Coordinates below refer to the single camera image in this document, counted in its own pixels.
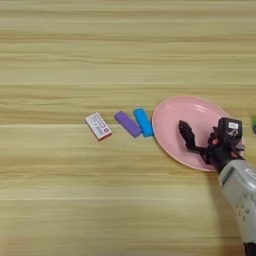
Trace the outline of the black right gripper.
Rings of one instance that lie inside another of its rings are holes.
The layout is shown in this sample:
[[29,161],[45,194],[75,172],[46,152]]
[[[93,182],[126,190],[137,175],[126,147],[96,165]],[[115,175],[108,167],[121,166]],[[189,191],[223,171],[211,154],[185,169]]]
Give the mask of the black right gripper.
[[218,173],[232,160],[243,160],[242,130],[214,127],[208,140],[208,147],[199,147],[191,126],[180,120],[179,132],[185,141],[186,148],[196,154],[204,154],[204,161],[215,167]]

